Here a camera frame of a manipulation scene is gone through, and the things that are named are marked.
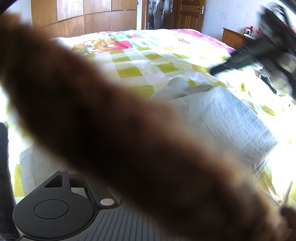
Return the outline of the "bare right forearm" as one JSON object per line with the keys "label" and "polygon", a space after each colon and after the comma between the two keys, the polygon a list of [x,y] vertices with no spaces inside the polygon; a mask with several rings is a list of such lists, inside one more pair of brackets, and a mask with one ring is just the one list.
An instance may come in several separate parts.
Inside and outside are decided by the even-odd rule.
{"label": "bare right forearm", "polygon": [[238,161],[196,138],[170,107],[112,84],[41,31],[1,15],[1,85],[24,128],[190,240],[295,240]]}

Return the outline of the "black sleeved left forearm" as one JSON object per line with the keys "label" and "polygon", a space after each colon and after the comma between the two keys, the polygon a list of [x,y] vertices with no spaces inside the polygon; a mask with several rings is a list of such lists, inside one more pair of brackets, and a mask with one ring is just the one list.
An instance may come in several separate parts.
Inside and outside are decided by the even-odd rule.
{"label": "black sleeved left forearm", "polygon": [[8,162],[8,129],[1,123],[1,240],[18,240],[20,237],[13,221],[14,207]]}

